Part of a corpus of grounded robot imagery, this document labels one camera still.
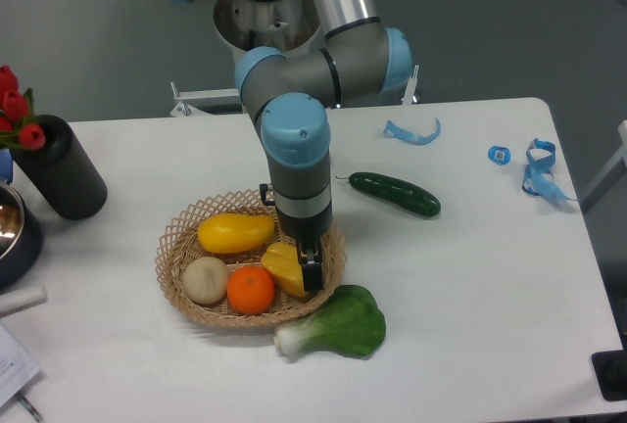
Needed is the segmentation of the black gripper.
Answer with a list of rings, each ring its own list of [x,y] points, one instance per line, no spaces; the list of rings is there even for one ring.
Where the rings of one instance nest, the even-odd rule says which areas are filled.
[[[306,292],[323,289],[322,247],[319,242],[332,221],[331,187],[306,199],[288,198],[274,190],[271,184],[259,187],[261,201],[274,206],[282,231],[297,244],[297,258]]]

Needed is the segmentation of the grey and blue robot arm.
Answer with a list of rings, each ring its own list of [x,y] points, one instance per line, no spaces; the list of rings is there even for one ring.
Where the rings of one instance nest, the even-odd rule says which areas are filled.
[[[327,112],[403,88],[413,65],[407,39],[383,25],[374,0],[313,0],[313,13],[323,47],[290,56],[262,36],[301,20],[301,0],[234,0],[231,9],[244,51],[235,85],[264,147],[269,193],[281,229],[296,242],[310,292],[324,284],[321,238],[332,219]]]

